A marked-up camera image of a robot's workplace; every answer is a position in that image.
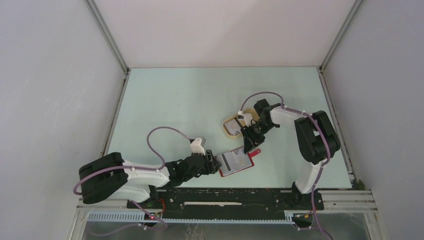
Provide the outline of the white magnetic stripe card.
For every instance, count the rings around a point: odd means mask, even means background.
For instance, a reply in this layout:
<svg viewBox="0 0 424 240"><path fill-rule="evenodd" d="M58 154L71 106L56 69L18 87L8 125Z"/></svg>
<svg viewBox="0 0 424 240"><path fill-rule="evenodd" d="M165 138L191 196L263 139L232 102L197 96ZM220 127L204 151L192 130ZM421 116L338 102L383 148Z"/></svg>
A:
<svg viewBox="0 0 424 240"><path fill-rule="evenodd" d="M219 154L217 156L217 160L221 163L221 167L219 169L222 176L229 175L231 172L231 166L229 164L229 161L227 160L227 157L224 153Z"/></svg>

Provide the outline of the red card holder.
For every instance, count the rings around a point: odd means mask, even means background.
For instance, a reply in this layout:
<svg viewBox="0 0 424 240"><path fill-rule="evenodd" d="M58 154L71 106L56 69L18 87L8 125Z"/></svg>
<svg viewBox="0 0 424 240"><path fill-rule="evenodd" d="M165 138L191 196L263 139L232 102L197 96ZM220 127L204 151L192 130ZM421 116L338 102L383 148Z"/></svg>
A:
<svg viewBox="0 0 424 240"><path fill-rule="evenodd" d="M261 153L261 149L255 149L252 152L244 153L244 147L235 148L231 151L220 153L216 160L221 164L219 174L221 177L227 177L240 171L255 166L253 158Z"/></svg>

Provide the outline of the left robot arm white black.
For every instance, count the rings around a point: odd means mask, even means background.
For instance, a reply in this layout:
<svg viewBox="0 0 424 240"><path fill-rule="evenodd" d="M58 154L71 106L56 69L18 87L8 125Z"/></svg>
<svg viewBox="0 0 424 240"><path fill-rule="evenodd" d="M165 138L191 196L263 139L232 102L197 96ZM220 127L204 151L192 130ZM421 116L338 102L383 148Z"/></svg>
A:
<svg viewBox="0 0 424 240"><path fill-rule="evenodd" d="M175 188L202 175L213 175L221 163L211 150L193 153L185 159L167 162L163 168L125 161L113 152L78 170L80 181L74 188L84 204L107 199L130 200L153 208L158 202L158 188Z"/></svg>

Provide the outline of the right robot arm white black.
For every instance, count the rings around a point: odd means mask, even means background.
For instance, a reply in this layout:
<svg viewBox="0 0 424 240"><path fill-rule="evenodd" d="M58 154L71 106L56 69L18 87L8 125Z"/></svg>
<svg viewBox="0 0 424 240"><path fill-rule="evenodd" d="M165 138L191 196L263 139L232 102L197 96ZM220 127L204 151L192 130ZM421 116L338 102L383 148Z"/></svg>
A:
<svg viewBox="0 0 424 240"><path fill-rule="evenodd" d="M282 103L270 105L261 99L254 105L258 119L250 113L239 110L237 117L244 121L241 127L244 152L249 153L262 144L265 134L273 128L293 126L298 148L305 160L300 175L293 183L291 204L297 209L304 209L311 202L310 194L316 190L317 183L334 154L340 150L340 139L325 111L309 114L305 111L289 108Z"/></svg>

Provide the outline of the white VIP card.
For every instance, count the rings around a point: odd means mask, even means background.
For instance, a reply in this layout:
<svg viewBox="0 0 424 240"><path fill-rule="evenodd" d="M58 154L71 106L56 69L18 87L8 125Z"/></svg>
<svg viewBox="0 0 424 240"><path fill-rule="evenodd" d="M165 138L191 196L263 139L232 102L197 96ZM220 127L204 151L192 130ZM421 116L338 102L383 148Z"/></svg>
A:
<svg viewBox="0 0 424 240"><path fill-rule="evenodd" d="M249 168L252 162L248 155L244 153L243 148L235 149L230 152L228 162L231 167L231 171L240 171Z"/></svg>

